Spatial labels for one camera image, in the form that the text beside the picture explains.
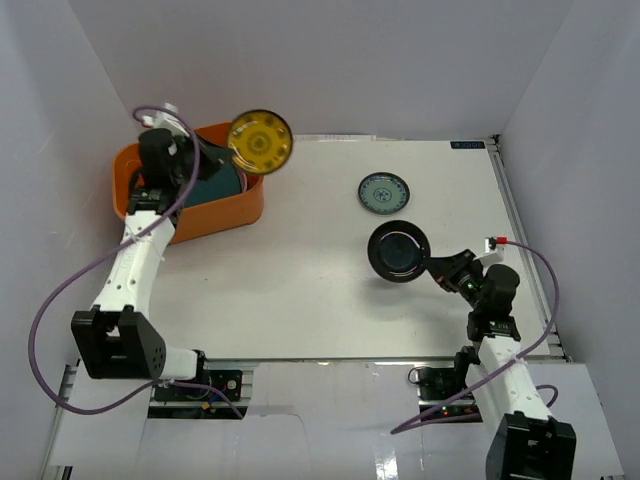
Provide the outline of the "teal square plate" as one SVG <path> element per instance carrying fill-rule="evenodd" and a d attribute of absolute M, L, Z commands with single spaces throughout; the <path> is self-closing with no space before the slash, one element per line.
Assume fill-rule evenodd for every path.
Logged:
<path fill-rule="evenodd" d="M 184 202 L 184 207 L 195 207 L 244 193 L 247 188 L 246 175 L 239 171 L 232 160 L 217 175 L 208 180 L 198 180 Z"/>

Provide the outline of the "yellow patterned round plate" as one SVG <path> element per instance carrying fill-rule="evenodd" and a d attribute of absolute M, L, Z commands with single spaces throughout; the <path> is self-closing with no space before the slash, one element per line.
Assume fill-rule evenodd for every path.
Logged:
<path fill-rule="evenodd" d="M 226 143 L 237 168 L 250 175 L 264 176 L 287 163 L 294 138 L 291 127 L 279 114 L 254 109 L 230 123 Z"/>

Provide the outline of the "black round plate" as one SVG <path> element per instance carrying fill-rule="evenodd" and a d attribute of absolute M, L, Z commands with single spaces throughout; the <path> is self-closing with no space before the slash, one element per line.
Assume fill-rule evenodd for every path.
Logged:
<path fill-rule="evenodd" d="M 431 256 L 429 241 L 415 224 L 392 220 L 378 226 L 367 243 L 369 264 L 376 274 L 392 283 L 408 283 L 425 271 Z"/>

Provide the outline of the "blue patterned small plate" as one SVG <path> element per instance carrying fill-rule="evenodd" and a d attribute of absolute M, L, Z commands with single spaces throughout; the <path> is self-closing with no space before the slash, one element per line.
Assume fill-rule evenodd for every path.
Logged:
<path fill-rule="evenodd" d="M 375 172 L 364 177 L 358 185 L 360 204 L 377 215 L 392 215 L 404 209 L 410 201 L 408 184 L 390 172 Z"/>

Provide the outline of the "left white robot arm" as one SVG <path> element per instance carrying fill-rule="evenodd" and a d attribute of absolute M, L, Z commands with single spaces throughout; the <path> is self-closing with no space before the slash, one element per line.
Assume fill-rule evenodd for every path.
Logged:
<path fill-rule="evenodd" d="M 199 135 L 154 128 L 138 139 L 139 167 L 130 177 L 122 250 L 87 311 L 71 330 L 93 379 L 176 380 L 188 398 L 211 387 L 197 350 L 168 345 L 149 319 L 153 284 L 175 235 L 191 180 L 207 180 L 231 160 L 231 151 Z"/>

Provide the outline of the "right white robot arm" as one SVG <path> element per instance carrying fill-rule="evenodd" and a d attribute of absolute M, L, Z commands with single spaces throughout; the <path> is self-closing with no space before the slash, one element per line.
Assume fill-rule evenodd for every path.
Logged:
<path fill-rule="evenodd" d="M 468 364 L 451 374 L 453 390 L 474 398 L 492 436 L 488 479 L 570 479 L 577 445 L 573 427 L 553 416 L 518 354 L 521 336 L 511 315 L 520 277 L 493 254 L 465 250 L 426 257 L 426 270 L 443 290 L 470 305 Z"/>

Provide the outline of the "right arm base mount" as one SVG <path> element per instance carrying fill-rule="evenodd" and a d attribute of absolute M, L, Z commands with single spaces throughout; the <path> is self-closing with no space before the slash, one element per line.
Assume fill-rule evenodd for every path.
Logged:
<path fill-rule="evenodd" d="M 480 361 L 474 347 L 463 347 L 454 357 L 452 367 L 413 367 L 408 373 L 410 384 L 417 386 L 419 399 L 425 403 L 420 406 L 420 414 L 408 420 L 405 427 L 432 424 L 465 424 L 482 420 L 480 408 L 473 396 L 474 392 L 463 395 L 452 405 L 440 407 L 434 413 L 423 416 L 423 413 L 466 388 L 466 375 L 470 365 L 479 365 Z"/>

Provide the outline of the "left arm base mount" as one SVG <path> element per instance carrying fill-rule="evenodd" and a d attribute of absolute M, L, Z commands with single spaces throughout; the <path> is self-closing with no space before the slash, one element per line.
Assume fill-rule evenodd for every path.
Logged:
<path fill-rule="evenodd" d="M 249 388 L 239 369 L 207 369 L 197 379 L 152 389 L 147 417 L 169 420 L 241 420 Z"/>

